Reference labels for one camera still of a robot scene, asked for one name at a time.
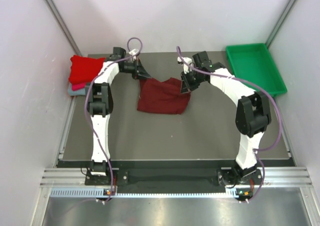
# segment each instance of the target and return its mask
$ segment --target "green basket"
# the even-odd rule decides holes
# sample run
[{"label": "green basket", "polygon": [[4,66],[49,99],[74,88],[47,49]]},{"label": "green basket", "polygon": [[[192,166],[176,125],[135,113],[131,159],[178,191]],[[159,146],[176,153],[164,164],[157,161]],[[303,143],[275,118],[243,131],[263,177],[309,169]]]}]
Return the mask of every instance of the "green basket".
[{"label": "green basket", "polygon": [[287,87],[264,43],[227,46],[226,57],[237,78],[260,86],[273,97],[287,92]]}]

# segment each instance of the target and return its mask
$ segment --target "folded cloth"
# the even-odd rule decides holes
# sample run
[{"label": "folded cloth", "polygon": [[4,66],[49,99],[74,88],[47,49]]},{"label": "folded cloth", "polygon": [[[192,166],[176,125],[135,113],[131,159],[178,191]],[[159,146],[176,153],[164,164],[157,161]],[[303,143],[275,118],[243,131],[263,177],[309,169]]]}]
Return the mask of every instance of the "folded cloth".
[{"label": "folded cloth", "polygon": [[91,82],[100,72],[105,58],[90,58],[74,55],[70,58],[71,72],[69,82],[71,84],[81,84]]},{"label": "folded cloth", "polygon": [[71,88],[73,91],[77,91],[77,90],[84,89],[85,86],[86,86],[86,83],[82,82],[82,83],[72,84]]},{"label": "folded cloth", "polygon": [[68,94],[70,96],[79,96],[79,95],[86,95],[86,90],[84,88],[73,91],[72,90],[72,85],[71,83],[69,83],[69,87],[68,87]]},{"label": "folded cloth", "polygon": [[172,77],[164,82],[154,78],[141,79],[137,110],[154,114],[182,114],[191,94],[181,94],[181,85],[181,80]]}]

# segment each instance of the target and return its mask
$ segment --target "blue cloth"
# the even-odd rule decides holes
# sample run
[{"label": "blue cloth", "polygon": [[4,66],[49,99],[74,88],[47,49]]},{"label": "blue cloth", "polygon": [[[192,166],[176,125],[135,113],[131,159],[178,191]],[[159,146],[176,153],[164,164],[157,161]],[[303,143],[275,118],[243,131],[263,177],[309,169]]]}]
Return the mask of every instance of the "blue cloth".
[{"label": "blue cloth", "polygon": [[86,95],[86,90],[84,88],[73,91],[71,87],[72,87],[72,85],[71,85],[71,83],[69,83],[68,94],[70,96]]}]

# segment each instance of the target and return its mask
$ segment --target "pink cloth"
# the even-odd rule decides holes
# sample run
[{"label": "pink cloth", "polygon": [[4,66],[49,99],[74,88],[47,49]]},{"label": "pink cloth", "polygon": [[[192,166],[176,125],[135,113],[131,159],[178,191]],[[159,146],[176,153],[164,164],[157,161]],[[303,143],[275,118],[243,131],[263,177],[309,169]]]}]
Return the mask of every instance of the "pink cloth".
[{"label": "pink cloth", "polygon": [[85,86],[86,86],[86,83],[85,83],[85,82],[76,83],[76,84],[72,84],[71,89],[72,89],[72,91],[77,91],[77,90],[83,89]]}]

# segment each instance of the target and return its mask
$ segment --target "white wall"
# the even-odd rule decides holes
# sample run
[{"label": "white wall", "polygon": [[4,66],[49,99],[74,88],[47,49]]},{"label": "white wall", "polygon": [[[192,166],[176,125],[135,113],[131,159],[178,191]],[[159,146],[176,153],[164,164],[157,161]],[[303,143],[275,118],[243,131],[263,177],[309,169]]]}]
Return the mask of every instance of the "white wall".
[{"label": "white wall", "polygon": [[84,55],[129,38],[144,52],[221,51],[267,40],[288,0],[54,0]]},{"label": "white wall", "polygon": [[0,225],[29,225],[70,102],[73,51],[43,0],[0,0]]},{"label": "white wall", "polygon": [[270,52],[288,89],[277,104],[295,158],[307,166],[320,198],[319,7],[319,0],[298,0]]}]

